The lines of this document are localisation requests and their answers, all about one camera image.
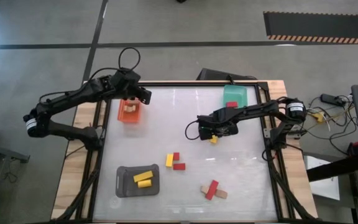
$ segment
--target red cube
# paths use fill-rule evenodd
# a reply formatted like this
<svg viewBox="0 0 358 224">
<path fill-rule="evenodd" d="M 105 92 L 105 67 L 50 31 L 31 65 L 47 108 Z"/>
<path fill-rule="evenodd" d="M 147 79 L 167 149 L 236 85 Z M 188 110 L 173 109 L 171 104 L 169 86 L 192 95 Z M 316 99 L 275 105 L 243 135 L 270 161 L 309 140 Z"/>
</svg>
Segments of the red cube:
<svg viewBox="0 0 358 224">
<path fill-rule="evenodd" d="M 174 161 L 178 161 L 178 160 L 179 160 L 179 152 L 174 152 L 174 153 L 173 153 L 173 160 L 174 160 Z"/>
<path fill-rule="evenodd" d="M 236 101 L 227 102 L 226 107 L 238 107 L 238 103 Z"/>
</svg>

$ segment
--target tan block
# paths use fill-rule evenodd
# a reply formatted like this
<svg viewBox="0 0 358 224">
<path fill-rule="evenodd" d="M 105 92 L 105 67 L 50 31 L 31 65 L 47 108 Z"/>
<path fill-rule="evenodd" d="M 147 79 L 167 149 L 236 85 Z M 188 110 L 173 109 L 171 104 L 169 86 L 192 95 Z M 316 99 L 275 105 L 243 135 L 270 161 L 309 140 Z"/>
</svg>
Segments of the tan block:
<svg viewBox="0 0 358 224">
<path fill-rule="evenodd" d="M 204 194 L 207 194 L 209 190 L 209 187 L 207 186 L 201 186 L 201 192 Z M 224 190 L 216 189 L 215 196 L 226 199 L 227 198 L 227 192 Z"/>
</svg>

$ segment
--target yellow block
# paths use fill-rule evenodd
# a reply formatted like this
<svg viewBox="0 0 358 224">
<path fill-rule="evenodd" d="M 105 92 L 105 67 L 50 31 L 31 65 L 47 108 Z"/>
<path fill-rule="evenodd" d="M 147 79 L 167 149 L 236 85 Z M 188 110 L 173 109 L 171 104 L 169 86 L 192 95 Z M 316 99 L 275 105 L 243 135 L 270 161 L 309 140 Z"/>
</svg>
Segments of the yellow block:
<svg viewBox="0 0 358 224">
<path fill-rule="evenodd" d="M 167 161 L 165 163 L 165 165 L 167 167 L 171 167 L 173 163 L 173 154 L 167 154 Z"/>
<path fill-rule="evenodd" d="M 147 172 L 144 172 L 142 174 L 135 175 L 134 176 L 134 181 L 136 183 L 138 181 L 145 180 L 145 179 L 148 179 L 148 178 L 151 178 L 151 177 L 153 177 L 153 172 L 152 171 L 147 171 Z"/>
<path fill-rule="evenodd" d="M 218 137 L 213 135 L 209 141 L 210 141 L 210 143 L 216 144 L 218 142 Z"/>
<path fill-rule="evenodd" d="M 319 112 L 319 113 L 312 113 L 311 115 L 317 119 L 317 122 L 322 123 L 322 122 L 324 122 L 323 114 L 324 114 L 323 112 Z"/>
<path fill-rule="evenodd" d="M 138 188 L 151 187 L 151 186 L 152 186 L 152 180 L 142 180 L 137 183 Z"/>
</svg>

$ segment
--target black floor mat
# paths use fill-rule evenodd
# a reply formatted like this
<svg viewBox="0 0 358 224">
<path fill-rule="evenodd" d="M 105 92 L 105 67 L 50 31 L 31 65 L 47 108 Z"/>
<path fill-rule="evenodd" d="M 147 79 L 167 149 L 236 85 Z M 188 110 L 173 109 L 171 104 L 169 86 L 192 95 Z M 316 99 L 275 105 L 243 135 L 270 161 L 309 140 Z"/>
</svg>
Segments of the black floor mat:
<svg viewBox="0 0 358 224">
<path fill-rule="evenodd" d="M 358 44 L 358 15 L 264 12 L 271 40 Z"/>
</svg>

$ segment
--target yellow rectangular block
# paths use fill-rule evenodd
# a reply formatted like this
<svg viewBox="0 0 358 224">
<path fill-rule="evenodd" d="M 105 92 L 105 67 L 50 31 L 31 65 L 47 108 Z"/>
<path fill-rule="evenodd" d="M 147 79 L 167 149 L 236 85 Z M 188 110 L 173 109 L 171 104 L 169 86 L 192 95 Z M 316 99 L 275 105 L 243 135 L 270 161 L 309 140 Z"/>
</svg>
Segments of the yellow rectangular block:
<svg viewBox="0 0 358 224">
<path fill-rule="evenodd" d="M 135 175 L 134 176 L 134 181 L 136 183 L 138 181 L 145 180 L 145 179 L 148 179 L 148 178 L 151 178 L 151 177 L 153 177 L 153 172 L 152 171 L 147 171 L 147 172 L 144 172 L 142 174 Z"/>
<path fill-rule="evenodd" d="M 167 162 L 165 163 L 165 165 L 167 167 L 172 167 L 173 164 L 173 154 L 167 154 Z"/>
<path fill-rule="evenodd" d="M 137 183 L 138 188 L 151 187 L 151 186 L 152 186 L 152 180 L 142 180 Z"/>
</svg>

